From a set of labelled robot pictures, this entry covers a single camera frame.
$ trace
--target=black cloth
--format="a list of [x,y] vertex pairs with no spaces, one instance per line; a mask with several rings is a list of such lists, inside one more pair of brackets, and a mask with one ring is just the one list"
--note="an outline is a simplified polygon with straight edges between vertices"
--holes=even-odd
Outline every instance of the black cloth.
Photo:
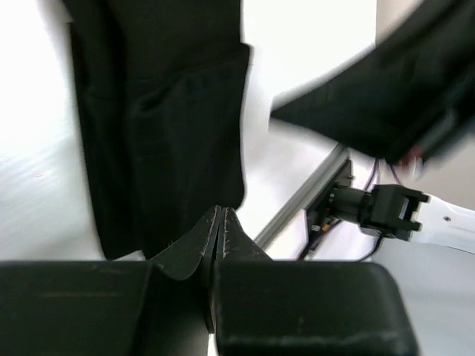
[[464,120],[475,113],[457,87],[473,73],[474,14],[474,0],[425,0],[364,58],[272,117],[397,162],[447,105]]
[[242,202],[240,0],[63,2],[102,250],[153,257]]

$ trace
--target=pocket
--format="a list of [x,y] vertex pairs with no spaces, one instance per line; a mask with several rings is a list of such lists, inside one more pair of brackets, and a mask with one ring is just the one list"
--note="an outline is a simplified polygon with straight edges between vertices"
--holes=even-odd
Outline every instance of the pocket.
[[148,236],[163,235],[158,230],[167,225],[177,239],[211,206],[240,205],[240,110],[248,63],[249,47],[241,44],[230,56],[170,77],[134,103],[128,137]]

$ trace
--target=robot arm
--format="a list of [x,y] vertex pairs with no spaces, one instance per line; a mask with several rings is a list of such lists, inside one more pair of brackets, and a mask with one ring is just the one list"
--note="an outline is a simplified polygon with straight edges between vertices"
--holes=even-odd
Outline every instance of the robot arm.
[[431,196],[417,217],[420,231],[414,231],[412,243],[433,243],[475,254],[475,211]]

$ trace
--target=wire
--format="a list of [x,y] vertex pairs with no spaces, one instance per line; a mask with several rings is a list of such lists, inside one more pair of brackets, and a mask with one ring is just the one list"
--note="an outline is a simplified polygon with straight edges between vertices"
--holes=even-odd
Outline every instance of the wire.
[[371,250],[371,252],[364,255],[364,257],[360,258],[359,260],[356,260],[356,262],[363,262],[367,260],[368,258],[370,258],[371,256],[373,256],[381,247],[383,240],[384,240],[384,236],[382,235],[379,236],[378,239],[376,240],[376,243],[374,244],[373,250]]
[[399,179],[398,174],[396,173],[396,169],[394,168],[394,166],[390,165],[389,169],[391,170],[391,174],[393,175],[393,178],[396,181],[396,183],[398,183],[399,185],[404,186],[404,184],[402,184],[401,180]]
[[[368,178],[366,185],[364,185],[363,189],[365,191],[370,188],[371,184],[375,180],[375,177],[377,177],[376,179],[379,178],[379,159],[377,158],[374,160],[371,175]],[[326,224],[317,234],[311,236],[305,247],[302,249],[301,253],[298,255],[298,260],[305,260],[305,258],[311,251],[316,250],[316,248],[318,247],[318,245],[320,245],[320,242],[324,239],[324,237],[342,222],[342,220],[335,220],[332,224]]]

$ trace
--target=black cable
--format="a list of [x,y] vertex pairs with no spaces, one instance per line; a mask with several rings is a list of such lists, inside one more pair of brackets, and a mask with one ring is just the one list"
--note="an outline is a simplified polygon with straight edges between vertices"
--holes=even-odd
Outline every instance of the black cable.
[[[370,188],[371,183],[374,181],[378,172],[379,172],[379,159],[376,158],[374,160],[371,175],[368,178],[368,181],[366,182],[366,185],[363,188],[365,191],[367,191]],[[305,260],[305,257],[307,257],[307,255],[311,251],[314,251],[318,247],[318,245],[323,240],[323,238],[341,223],[342,223],[342,220],[336,220],[327,230],[321,229],[319,232],[316,232],[315,234],[309,234],[309,241],[307,242],[305,247],[302,249],[301,253],[298,255],[298,260],[300,261]]]
[[381,247],[383,240],[384,240],[384,236],[381,235],[380,237],[378,237],[378,239],[376,240],[376,243],[373,247],[373,250],[371,250],[371,252],[364,255],[364,257],[360,258],[359,260],[356,260],[356,262],[363,262],[364,260],[366,260],[366,259],[370,258],[371,256],[373,256],[379,250],[379,248]]

